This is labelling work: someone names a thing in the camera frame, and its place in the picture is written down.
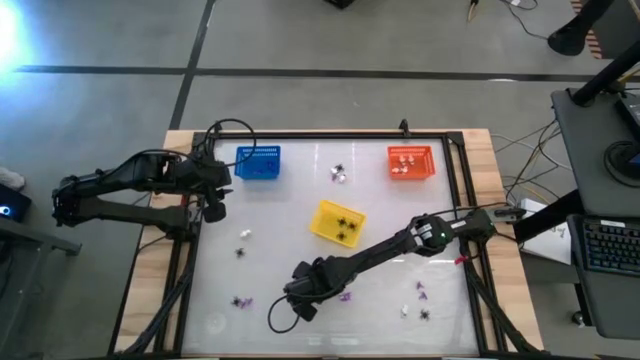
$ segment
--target black metal frame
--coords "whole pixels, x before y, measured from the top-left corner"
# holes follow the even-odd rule
[[[467,159],[467,153],[466,153],[466,147],[465,147],[465,143],[464,143],[464,138],[463,138],[463,134],[462,132],[411,132],[408,129],[408,126],[406,124],[406,121],[403,121],[403,123],[401,124],[401,129],[403,131],[383,131],[383,132],[370,132],[370,131],[319,131],[319,132],[256,132],[255,136],[258,140],[261,139],[268,139],[268,140],[276,140],[276,139],[317,139],[317,140],[322,140],[322,139],[397,139],[397,140],[406,140],[406,139],[436,139],[436,140],[440,140],[442,142],[443,148],[444,148],[444,156],[445,156],[445,162],[446,162],[446,166],[447,166],[447,170],[448,170],[448,181],[449,181],[449,187],[451,189],[451,198],[454,204],[454,208],[458,208],[458,207],[462,207],[462,202],[461,202],[461,198],[460,198],[460,191],[458,188],[458,183],[457,183],[457,178],[456,178],[456,172],[453,166],[453,155],[452,155],[452,151],[451,151],[451,146],[456,146],[457,151],[458,151],[458,155],[460,157],[460,165],[461,165],[461,170],[462,170],[462,176],[463,176],[463,181],[464,181],[464,186],[465,186],[465,190],[466,190],[466,194],[467,194],[467,201],[469,203],[470,206],[476,206],[477,205],[477,200],[476,200],[476,195],[475,195],[475,191],[474,191],[474,187],[473,187],[473,182],[471,179],[471,169],[469,168],[469,162]],[[197,132],[194,134],[194,138],[193,138],[193,142],[192,142],[192,146],[195,146],[195,144],[198,144],[202,141],[203,137],[204,137],[204,132]],[[225,140],[225,139],[247,139],[250,140],[251,136],[248,133],[220,133],[218,136],[218,139],[220,140]],[[188,258],[187,258],[187,263],[190,263],[190,261],[195,261],[195,257],[197,256],[197,251],[198,251],[198,241],[199,241],[199,231],[198,231],[198,237],[191,242],[191,246],[189,248],[189,254],[188,254]],[[170,262],[169,262],[169,268],[168,268],[168,272],[167,272],[167,280],[165,283],[165,291],[164,291],[164,296],[166,296],[168,294],[169,291],[171,291],[174,287],[174,282],[175,279],[178,277],[179,274],[179,269],[178,269],[178,262],[179,262],[179,258],[180,258],[180,253],[181,253],[181,246],[182,244],[179,242],[175,242],[172,248],[172,252],[171,252],[171,258],[170,258]],[[489,263],[489,257],[487,255],[486,251],[483,251],[484,249],[480,249],[481,251],[481,256],[480,256],[480,262],[482,265],[482,277],[483,280],[485,282],[485,284],[487,284],[487,287],[491,293],[492,296],[496,296],[496,291],[495,291],[495,284],[493,281],[493,276],[491,274],[491,266]],[[471,284],[468,281],[469,278],[469,271],[472,271],[472,264],[470,263],[465,263],[464,265],[464,271],[465,271],[465,276],[467,278],[467,288],[469,291],[469,305],[471,308],[471,314],[472,314],[472,318],[473,318],[473,322],[474,322],[474,329],[476,332],[476,342],[478,344],[478,354],[482,355],[484,353],[486,353],[487,351],[490,351],[488,348],[488,344],[487,344],[487,338],[486,338],[486,333],[485,333],[485,328],[484,328],[484,323],[482,321],[482,312],[481,312],[481,308],[480,308],[480,299],[478,297],[478,294],[476,293],[476,291],[474,290],[474,288],[471,286]],[[131,279],[133,276],[133,269],[135,268],[135,259],[134,262],[132,264],[130,273],[129,273],[129,279],[127,281],[127,288],[125,290],[123,299],[122,299],[122,303],[121,303],[121,307],[120,307],[120,312],[118,315],[118,319],[116,322],[116,326],[114,328],[113,331],[113,335],[112,335],[112,339],[111,339],[111,345],[109,347],[109,351],[108,354],[109,355],[113,355],[114,354],[114,349],[115,349],[115,344],[116,344],[116,340],[118,337],[118,333],[120,330],[120,325],[121,325],[121,321],[122,321],[122,317],[124,314],[124,307],[126,305],[126,300],[128,297],[128,290],[129,290],[129,286],[131,284]],[[164,349],[164,340],[165,340],[165,336],[166,336],[166,322],[163,324],[163,327],[161,328],[161,330],[158,332],[158,335],[156,336],[156,341],[154,342],[154,347],[153,347],[153,354],[149,354],[150,356],[163,356],[164,354],[166,354],[168,357],[171,356],[173,358],[176,357],[176,355],[180,355],[181,354],[181,349],[182,349],[182,344],[183,344],[183,338],[184,338],[184,328],[185,328],[185,324],[186,324],[186,318],[187,318],[187,312],[188,312],[188,303],[189,303],[189,297],[191,294],[191,285],[189,285],[187,287],[187,289],[185,290],[182,300],[180,302],[179,306],[179,310],[178,310],[178,318],[177,318],[177,328],[175,331],[175,338],[174,338],[174,342],[173,342],[173,348],[170,350],[166,350]],[[502,329],[500,329],[500,327],[497,325],[497,322],[495,321],[495,319],[493,320],[493,327],[494,327],[494,333],[495,333],[495,337],[496,337],[496,345],[497,345],[497,350],[500,352],[503,351],[507,351],[507,347],[506,347],[506,341],[505,341],[505,336],[504,336],[504,332],[502,331]]]

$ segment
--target concrete floor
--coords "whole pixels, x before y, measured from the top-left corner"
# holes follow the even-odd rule
[[[21,14],[20,63],[75,66],[186,67],[205,0],[29,1]],[[218,0],[200,67],[354,69],[505,74],[594,74],[607,62],[588,52],[573,58],[527,36],[497,0],[466,22],[465,0],[358,0],[339,12],[321,0]],[[540,0],[522,14],[547,35],[573,16],[569,1]],[[81,242],[76,259],[54,255],[34,296],[20,346],[46,358],[103,355],[108,347],[140,227],[93,221],[56,228],[50,193],[63,176],[120,163],[162,145],[182,76],[0,75],[0,165],[26,175],[34,200],[28,224]],[[489,128],[518,137],[553,119],[549,94],[580,86],[561,82],[318,79],[197,76],[182,129],[233,116],[257,129]],[[495,146],[504,140],[495,139]],[[568,163],[560,137],[547,152]],[[503,175],[515,175],[529,150],[499,153]],[[549,164],[540,161],[534,172]],[[565,194],[573,175],[556,170],[540,183]],[[114,195],[131,201],[136,194]],[[544,266],[529,266],[544,271]],[[561,355],[630,356],[640,342],[599,338],[578,329],[566,286],[532,283],[547,350]],[[589,342],[575,348],[573,344]]]

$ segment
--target wooden table frame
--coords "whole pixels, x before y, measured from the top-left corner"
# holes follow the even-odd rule
[[[198,132],[169,131],[164,148],[188,153],[192,149],[194,135],[197,136],[195,133]],[[403,132],[400,130],[277,130],[257,133],[260,137],[269,139],[293,137],[402,139],[403,137]],[[226,138],[247,137],[246,132],[238,131],[223,132],[222,135]],[[416,139],[440,138],[443,140],[447,168],[454,170],[449,171],[449,180],[452,198],[456,206],[476,206],[505,200],[491,138],[487,130],[414,130],[411,135]],[[180,201],[179,196],[154,195],[151,206],[162,208],[177,205]],[[498,225],[498,228],[501,233],[513,234],[511,226]],[[143,246],[160,235],[161,233],[156,228],[144,228],[139,246]],[[164,294],[175,283],[178,272],[184,269],[186,255],[190,251],[193,251],[195,255],[195,249],[191,249],[188,243],[163,240],[145,249],[144,253],[136,257],[109,353],[126,348],[144,330],[159,308]],[[501,307],[514,325],[532,345],[542,348],[517,245],[511,240],[494,237],[488,243],[487,251],[484,254],[484,257],[475,262],[476,269],[484,275],[484,281],[490,291],[497,294]],[[150,346],[148,351],[160,352],[164,349],[173,349],[168,354],[173,354],[173,356],[180,354],[188,296],[189,291],[184,295],[186,299],[181,299],[172,309],[167,326],[159,336],[164,341],[155,341],[153,347]],[[479,321],[474,318],[479,350],[505,351],[513,349],[508,340],[505,342],[501,330],[493,326],[492,316],[472,288],[470,288],[469,298],[471,308],[480,309]]]

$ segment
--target white paper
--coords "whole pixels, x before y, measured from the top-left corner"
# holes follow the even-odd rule
[[[526,218],[544,209],[545,205],[531,199],[524,199],[520,202],[520,207],[527,210]],[[567,223],[562,223],[525,241],[522,251],[571,265],[571,235]]]

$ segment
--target desk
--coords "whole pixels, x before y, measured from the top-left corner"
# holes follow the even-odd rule
[[[434,132],[434,130],[413,130],[413,132],[419,131]],[[455,131],[462,131],[464,134],[468,163],[478,203],[482,205],[504,201],[502,182],[489,131],[486,129]],[[165,139],[164,148],[189,152],[193,135],[194,131],[169,131]],[[454,168],[458,173],[461,171],[460,163],[456,161],[458,156],[453,156],[453,158]],[[456,176],[456,179],[458,188],[464,189],[463,177]],[[465,198],[464,190],[460,191],[460,195],[461,198]],[[177,205],[179,201],[180,197],[178,196],[154,195],[151,200],[151,206],[161,208]],[[501,224],[498,229],[503,233],[513,234],[510,226]],[[160,236],[162,236],[162,233],[159,230],[151,227],[144,228],[140,246]],[[160,306],[173,246],[171,241],[162,240],[145,249],[137,257],[129,288],[125,293],[126,300],[121,318],[118,319],[116,330],[114,331],[112,349],[116,351],[122,350],[133,343]],[[188,246],[188,244],[182,245],[185,251],[181,252],[183,258],[178,262],[180,269],[186,259]],[[498,299],[502,308],[527,340],[532,345],[542,349],[542,340],[516,243],[505,238],[495,237],[488,243],[488,254],[491,260]],[[175,314],[178,307],[179,304],[174,307],[173,313],[169,317],[167,336],[165,336],[164,340],[165,348],[171,348],[173,345],[177,325]],[[484,307],[482,316],[489,347],[494,349],[495,339],[491,330],[491,317]]]

